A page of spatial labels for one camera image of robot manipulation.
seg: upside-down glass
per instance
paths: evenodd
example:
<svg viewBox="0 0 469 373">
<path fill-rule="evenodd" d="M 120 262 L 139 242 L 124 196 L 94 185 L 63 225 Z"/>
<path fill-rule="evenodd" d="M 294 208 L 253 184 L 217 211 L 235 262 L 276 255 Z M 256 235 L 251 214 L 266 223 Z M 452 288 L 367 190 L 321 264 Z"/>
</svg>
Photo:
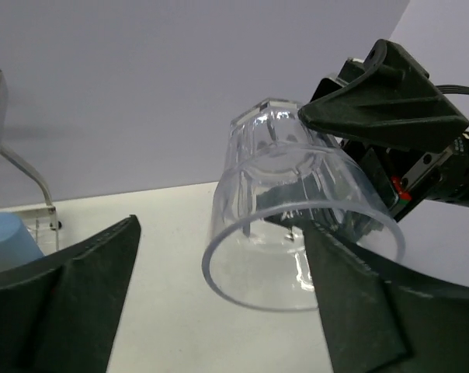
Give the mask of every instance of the upside-down glass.
<svg viewBox="0 0 469 373">
<path fill-rule="evenodd" d="M 265 99 L 231 122 L 214 193 L 203 275 L 221 297 L 251 309 L 316 308 L 305 221 L 393 260 L 405 250 L 363 171 L 333 137 L 309 131 L 299 107 Z"/>
</svg>

